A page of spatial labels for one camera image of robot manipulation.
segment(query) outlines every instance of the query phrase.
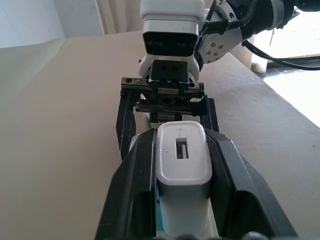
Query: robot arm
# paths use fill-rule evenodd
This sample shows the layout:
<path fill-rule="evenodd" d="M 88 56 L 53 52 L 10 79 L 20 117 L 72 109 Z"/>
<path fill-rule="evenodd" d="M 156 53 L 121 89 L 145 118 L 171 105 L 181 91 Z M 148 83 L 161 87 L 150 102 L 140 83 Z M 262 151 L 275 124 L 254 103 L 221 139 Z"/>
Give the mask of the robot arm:
<path fill-rule="evenodd" d="M 181 61 L 188 62 L 190 81 L 197 82 L 203 64 L 254 34 L 282 28 L 293 18 L 294 6 L 320 11 L 316 0 L 215 0 L 212 9 L 205 9 L 203 0 L 142 0 L 146 56 L 139 75 L 148 76 L 154 60 Z"/>

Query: curtain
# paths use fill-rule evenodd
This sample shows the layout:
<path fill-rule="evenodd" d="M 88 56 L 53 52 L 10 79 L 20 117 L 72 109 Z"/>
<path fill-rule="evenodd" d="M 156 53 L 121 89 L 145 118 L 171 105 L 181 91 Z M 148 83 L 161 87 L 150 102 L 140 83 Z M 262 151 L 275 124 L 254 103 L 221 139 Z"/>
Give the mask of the curtain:
<path fill-rule="evenodd" d="M 96 0 L 104 34 L 133 32 L 142 29 L 140 19 L 141 0 Z M 204 0 L 210 8 L 213 0 Z M 230 51 L 240 62 L 250 69 L 252 53 L 245 47 L 237 46 Z"/>

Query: wall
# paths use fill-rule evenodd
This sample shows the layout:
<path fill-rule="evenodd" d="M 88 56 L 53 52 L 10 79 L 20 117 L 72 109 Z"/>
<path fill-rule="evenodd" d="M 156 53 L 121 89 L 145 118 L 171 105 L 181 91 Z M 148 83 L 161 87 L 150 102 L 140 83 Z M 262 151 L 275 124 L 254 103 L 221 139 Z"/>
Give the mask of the wall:
<path fill-rule="evenodd" d="M 67 38 L 103 35 L 95 0 L 53 0 Z"/>
<path fill-rule="evenodd" d="M 64 37 L 53 0 L 0 0 L 0 48 Z"/>
<path fill-rule="evenodd" d="M 105 34 L 133 32 L 142 29 L 141 0 L 96 0 Z M 213 0 L 204 0 L 210 8 Z"/>

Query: white power adapter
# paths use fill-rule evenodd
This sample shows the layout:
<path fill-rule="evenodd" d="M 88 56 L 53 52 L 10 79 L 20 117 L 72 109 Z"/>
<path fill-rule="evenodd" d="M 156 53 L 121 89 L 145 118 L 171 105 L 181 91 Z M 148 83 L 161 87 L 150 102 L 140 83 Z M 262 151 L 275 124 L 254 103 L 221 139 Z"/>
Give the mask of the white power adapter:
<path fill-rule="evenodd" d="M 157 134 L 156 174 L 164 231 L 196 237 L 206 231 L 212 165 L 203 127 L 167 122 Z"/>

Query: floor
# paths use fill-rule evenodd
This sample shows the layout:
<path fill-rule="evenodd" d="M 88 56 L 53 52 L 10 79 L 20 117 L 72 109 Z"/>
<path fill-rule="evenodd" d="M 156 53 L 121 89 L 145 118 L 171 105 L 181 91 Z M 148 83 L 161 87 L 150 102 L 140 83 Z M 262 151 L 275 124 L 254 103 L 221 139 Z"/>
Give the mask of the floor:
<path fill-rule="evenodd" d="M 320 12 L 302 12 L 283 29 L 274 30 L 269 53 L 287 58 L 320 54 Z"/>
<path fill-rule="evenodd" d="M 266 84 L 320 128 L 320 71 L 267 69 Z"/>

